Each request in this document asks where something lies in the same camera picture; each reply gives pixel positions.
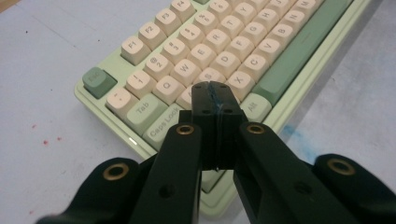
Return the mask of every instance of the cream keycap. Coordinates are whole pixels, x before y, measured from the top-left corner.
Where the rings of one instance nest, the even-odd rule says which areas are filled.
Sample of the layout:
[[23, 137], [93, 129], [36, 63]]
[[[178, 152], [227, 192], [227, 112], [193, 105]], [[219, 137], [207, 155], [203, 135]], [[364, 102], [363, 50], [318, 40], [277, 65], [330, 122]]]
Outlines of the cream keycap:
[[165, 56], [172, 64], [177, 64], [187, 57], [190, 49], [179, 39], [172, 38], [163, 44], [161, 55]]
[[164, 8], [156, 16], [154, 23], [157, 24], [163, 32], [169, 36], [181, 25], [181, 20], [169, 8]]
[[274, 63], [281, 52], [282, 47], [279, 42], [271, 38], [265, 38], [253, 51], [253, 53], [264, 57], [270, 65]]
[[279, 22], [279, 20], [279, 15], [277, 15], [277, 13], [270, 8], [261, 10], [257, 14], [257, 17], [253, 19], [253, 21], [265, 26], [267, 31], [270, 31]]
[[137, 70], [126, 79], [125, 88], [137, 98], [150, 93], [157, 81], [142, 70]]
[[243, 101], [255, 85], [255, 82], [250, 75], [241, 71], [236, 71], [232, 76], [230, 76], [225, 84], [230, 87], [235, 97], [240, 101]]
[[217, 54], [222, 52], [231, 42], [231, 38], [219, 29], [212, 30], [207, 34], [203, 44], [212, 48]]
[[244, 23], [235, 16], [226, 16], [220, 23], [218, 29], [227, 34], [231, 39], [239, 35], [244, 29]]
[[187, 56], [187, 59], [205, 69], [216, 58], [216, 52], [205, 44], [198, 44]]
[[260, 11], [270, 2], [270, 0], [247, 0], [246, 2], [256, 8], [257, 11]]
[[203, 10], [195, 16], [195, 20], [192, 22], [198, 28], [200, 28], [207, 35], [211, 30], [216, 28], [219, 21], [213, 13], [208, 10]]
[[137, 36], [130, 36], [121, 44], [121, 56], [133, 65], [141, 63], [151, 50]]
[[278, 24], [268, 34], [267, 38], [276, 40], [282, 46], [282, 49], [284, 49], [295, 35], [296, 32], [291, 26], [286, 24]]
[[202, 70], [195, 63], [183, 59], [175, 65], [171, 72], [171, 77], [174, 77], [183, 86], [188, 87], [201, 72]]
[[207, 10], [213, 13], [219, 21], [222, 21], [222, 19], [229, 15], [233, 9], [225, 0], [214, 0], [209, 4]]
[[229, 77], [241, 64], [239, 59], [228, 51], [223, 51], [216, 57], [210, 67], [216, 69], [225, 77]]
[[173, 0], [169, 8], [175, 12], [181, 22], [185, 22], [195, 13], [192, 3], [186, 0]]
[[257, 11], [252, 5], [243, 2], [236, 6], [232, 15], [241, 20], [242, 23], [247, 25], [251, 22], [251, 20], [253, 20], [253, 18], [256, 17]]
[[166, 34], [158, 25], [149, 21], [140, 28], [138, 37], [151, 50], [154, 50], [166, 39]]
[[159, 81], [161, 78], [168, 76], [173, 67], [173, 64], [165, 56], [156, 53], [148, 57], [143, 70]]
[[186, 110], [191, 110], [191, 87], [192, 85], [184, 90], [176, 100], [176, 103]]
[[251, 40], [254, 46], [258, 46], [267, 35], [267, 33], [267, 29], [263, 25], [259, 24], [256, 21], [253, 21], [245, 27], [240, 35]]
[[279, 17], [283, 17], [294, 2], [295, 0], [271, 0], [266, 8], [272, 9], [279, 15]]
[[199, 76], [194, 80], [193, 84], [197, 84], [203, 81], [217, 81], [224, 83], [226, 80], [225, 76], [222, 75], [218, 70], [207, 67]]
[[106, 106], [119, 118], [125, 120], [128, 111], [139, 100], [123, 87], [113, 90], [106, 99]]
[[264, 57], [258, 54], [250, 54], [239, 66], [238, 71], [250, 75], [254, 82], [257, 83], [268, 67], [269, 64]]
[[254, 45], [249, 39], [239, 35], [231, 41], [230, 45], [228, 45], [225, 50], [236, 55], [239, 58], [239, 61], [242, 62], [250, 52], [254, 50]]
[[183, 41], [183, 43], [187, 45], [189, 49], [192, 49], [201, 43], [201, 41], [205, 38], [205, 34], [196, 25], [188, 24], [180, 30], [177, 38]]
[[170, 105], [184, 90], [186, 90], [186, 88], [173, 77], [165, 76], [158, 81], [152, 93], [166, 104]]

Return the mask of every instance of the keyboard frame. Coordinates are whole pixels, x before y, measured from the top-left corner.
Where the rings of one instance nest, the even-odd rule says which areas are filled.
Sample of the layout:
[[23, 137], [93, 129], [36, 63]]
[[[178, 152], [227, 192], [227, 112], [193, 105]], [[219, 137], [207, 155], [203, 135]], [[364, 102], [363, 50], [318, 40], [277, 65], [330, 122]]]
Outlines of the keyboard frame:
[[[305, 64], [297, 78], [291, 83], [288, 89], [285, 91], [281, 99], [277, 102], [276, 106], [271, 110], [268, 116], [264, 120], [264, 124], [271, 127], [274, 132], [279, 133], [286, 122], [290, 119], [297, 106], [307, 95], [311, 87], [314, 85], [322, 70], [326, 66], [327, 62], [332, 58], [338, 47], [341, 45], [343, 40], [346, 38], [348, 32], [352, 26], [358, 21], [360, 15], [364, 9], [370, 4], [372, 0], [353, 0], [349, 8], [346, 10], [341, 19], [332, 28], [330, 33], [326, 36], [324, 41], [321, 43], [319, 48]], [[195, 8], [207, 8], [211, 1], [201, 5], [191, 1]], [[193, 16], [189, 18], [185, 23], [191, 23]], [[176, 37], [179, 30], [183, 27], [179, 27], [170, 37]], [[163, 47], [163, 43], [156, 48], [152, 53], [160, 52]], [[145, 61], [134, 66], [128, 63], [120, 56], [120, 47], [109, 54], [104, 60], [102, 60], [96, 66], [106, 70], [110, 75], [118, 74], [119, 76], [126, 78], [132, 74], [135, 70], [142, 70]], [[125, 82], [118, 81], [116, 86], [123, 87]], [[82, 79], [77, 83], [75, 87], [76, 97], [91, 110], [107, 127], [109, 127], [117, 136], [119, 136], [123, 142], [129, 147], [136, 151], [142, 159], [146, 160], [150, 156], [157, 153], [157, 151], [146, 143], [137, 133], [132, 131], [125, 123], [123, 123], [118, 117], [116, 117], [109, 109], [106, 108], [106, 97], [105, 94], [100, 99], [94, 98], [88, 91], [85, 90]], [[209, 193], [201, 192], [201, 212], [207, 217], [220, 217], [231, 203], [233, 198], [236, 196], [237, 191], [233, 184], [233, 172], [227, 171], [221, 178], [221, 188], [213, 189]], [[224, 192], [221, 200], [216, 206], [209, 206], [203, 201], [210, 201], [211, 194], [217, 194]]]

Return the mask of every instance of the green keycap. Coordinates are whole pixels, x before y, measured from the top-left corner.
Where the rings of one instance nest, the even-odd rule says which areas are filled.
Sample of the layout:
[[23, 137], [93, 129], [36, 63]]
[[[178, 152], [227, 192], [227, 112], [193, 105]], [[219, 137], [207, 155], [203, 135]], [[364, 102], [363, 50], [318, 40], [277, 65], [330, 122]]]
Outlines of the green keycap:
[[350, 0], [324, 1], [290, 45], [275, 61], [253, 92], [265, 97], [272, 106], [294, 80], [317, 47], [337, 23]]
[[271, 104], [262, 96], [251, 93], [241, 104], [247, 119], [254, 122], [262, 122], [272, 109]]
[[84, 88], [92, 94], [96, 99], [104, 96], [117, 81], [98, 67], [93, 67], [82, 77]]
[[126, 122], [139, 135], [168, 107], [153, 94], [145, 95], [127, 114]]
[[178, 112], [180, 110], [183, 110], [183, 108], [177, 104], [169, 105], [165, 112], [143, 134], [143, 138], [157, 151], [160, 150], [169, 128], [178, 123]]

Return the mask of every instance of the keycap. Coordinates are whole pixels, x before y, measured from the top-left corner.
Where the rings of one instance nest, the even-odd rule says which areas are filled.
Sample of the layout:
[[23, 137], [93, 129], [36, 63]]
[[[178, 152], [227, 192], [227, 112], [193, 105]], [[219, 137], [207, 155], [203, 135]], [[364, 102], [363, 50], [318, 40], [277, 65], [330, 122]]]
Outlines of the keycap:
[[247, 25], [257, 15], [257, 11], [252, 5], [243, 2], [236, 6], [232, 15]]
[[229, 15], [221, 21], [218, 28], [233, 39], [244, 29], [244, 23], [235, 16]]
[[177, 64], [187, 57], [190, 49], [179, 39], [172, 38], [165, 42], [161, 55], [165, 56], [172, 64]]
[[173, 64], [163, 55], [156, 53], [148, 57], [144, 71], [159, 81], [164, 76], [168, 76], [173, 69]]
[[146, 94], [129, 110], [126, 123], [142, 135], [149, 125], [165, 111], [166, 107], [167, 105], [153, 94]]
[[228, 16], [232, 12], [232, 7], [225, 0], [214, 0], [209, 4], [207, 10], [218, 18], [219, 21], [222, 21], [224, 17]]
[[145, 131], [143, 138], [157, 151], [165, 139], [168, 129], [178, 123], [178, 112], [183, 108], [177, 104], [171, 104]]
[[271, 38], [265, 38], [253, 53], [261, 55], [270, 65], [272, 65], [282, 50], [283, 48], [278, 41]]
[[96, 99], [104, 96], [117, 84], [117, 81], [111, 75], [98, 67], [94, 67], [84, 74], [82, 82], [84, 83], [84, 88]]
[[125, 88], [137, 98], [150, 93], [157, 81], [142, 70], [135, 71], [126, 79]]
[[166, 104], [170, 105], [185, 89], [186, 88], [184, 88], [184, 86], [173, 77], [165, 76], [158, 81], [155, 88], [152, 90], [152, 93], [163, 100]]
[[245, 27], [240, 35], [249, 39], [254, 44], [254, 46], [258, 46], [267, 33], [267, 29], [263, 25], [253, 21]]
[[186, 0], [173, 0], [169, 8], [175, 12], [182, 22], [185, 22], [195, 13], [194, 6]]
[[253, 92], [265, 97], [271, 105], [275, 105], [348, 4], [348, 1], [324, 1], [323, 6], [317, 10], [313, 18], [306, 23], [288, 48], [253, 88]]
[[219, 171], [204, 171], [202, 172], [201, 188], [208, 193], [213, 189], [219, 178], [224, 174], [223, 170]]
[[193, 49], [197, 44], [201, 43], [204, 38], [204, 32], [194, 24], [188, 24], [181, 29], [178, 34], [178, 39], [183, 41], [189, 49]]
[[149, 47], [135, 35], [121, 44], [121, 56], [133, 65], [141, 63], [150, 53]]
[[203, 10], [195, 16], [193, 24], [200, 28], [207, 35], [211, 30], [215, 29], [219, 21], [213, 13]]
[[183, 59], [175, 65], [171, 72], [171, 77], [174, 77], [185, 87], [188, 87], [201, 72], [202, 70], [195, 63], [190, 60]]
[[269, 63], [259, 54], [250, 54], [238, 68], [238, 71], [249, 74], [255, 82], [258, 82], [262, 75], [269, 68]]
[[271, 111], [272, 106], [264, 97], [250, 93], [241, 104], [247, 119], [254, 122], [262, 122]]
[[118, 117], [126, 120], [128, 111], [138, 101], [139, 100], [136, 97], [124, 88], [116, 88], [107, 96], [106, 106]]
[[277, 15], [274, 10], [266, 7], [257, 14], [257, 17], [254, 18], [253, 21], [265, 26], [267, 31], [271, 31], [272, 28], [279, 22], [279, 15]]
[[231, 38], [219, 29], [212, 30], [207, 34], [203, 44], [213, 49], [217, 54], [221, 53], [231, 42]]
[[187, 59], [205, 69], [216, 58], [216, 52], [205, 44], [198, 44], [187, 56]]
[[149, 21], [140, 28], [138, 37], [151, 50], [154, 50], [166, 39], [166, 34], [158, 25]]
[[249, 39], [239, 35], [231, 41], [230, 45], [225, 50], [236, 55], [239, 58], [239, 61], [242, 62], [250, 52], [254, 50], [254, 45]]
[[176, 100], [176, 103], [186, 110], [191, 110], [191, 87], [192, 85], [184, 90]]
[[236, 71], [225, 84], [230, 87], [234, 96], [240, 101], [243, 101], [256, 83], [250, 75], [241, 71]]
[[155, 16], [155, 24], [167, 35], [171, 35], [180, 25], [181, 20], [169, 8], [164, 8]]
[[241, 62], [239, 59], [228, 51], [223, 51], [216, 57], [210, 67], [219, 71], [226, 78], [230, 77], [231, 74], [239, 67]]
[[217, 82], [225, 82], [226, 78], [222, 75], [218, 70], [207, 67], [202, 73], [196, 78], [193, 84], [197, 84], [203, 81], [217, 81]]

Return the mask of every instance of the mounting hole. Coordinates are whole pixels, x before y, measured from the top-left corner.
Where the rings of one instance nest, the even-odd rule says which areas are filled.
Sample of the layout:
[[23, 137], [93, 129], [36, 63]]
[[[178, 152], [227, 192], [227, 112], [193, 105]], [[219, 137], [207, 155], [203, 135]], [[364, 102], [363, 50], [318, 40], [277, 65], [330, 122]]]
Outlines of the mounting hole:
[[247, 126], [247, 131], [250, 133], [264, 133], [265, 130], [262, 126], [258, 124], [250, 124]]
[[126, 176], [129, 172], [129, 167], [125, 163], [113, 164], [105, 169], [103, 178], [109, 181], [119, 180]]
[[158, 190], [158, 193], [163, 199], [170, 199], [175, 195], [176, 188], [171, 184], [164, 185]]
[[354, 175], [356, 173], [355, 168], [349, 162], [340, 159], [330, 159], [327, 161], [327, 165], [334, 172], [340, 175]]
[[312, 188], [301, 181], [294, 183], [294, 189], [303, 195], [309, 195], [312, 193]]
[[181, 125], [177, 127], [177, 133], [179, 134], [191, 134], [194, 132], [194, 127], [190, 125]]

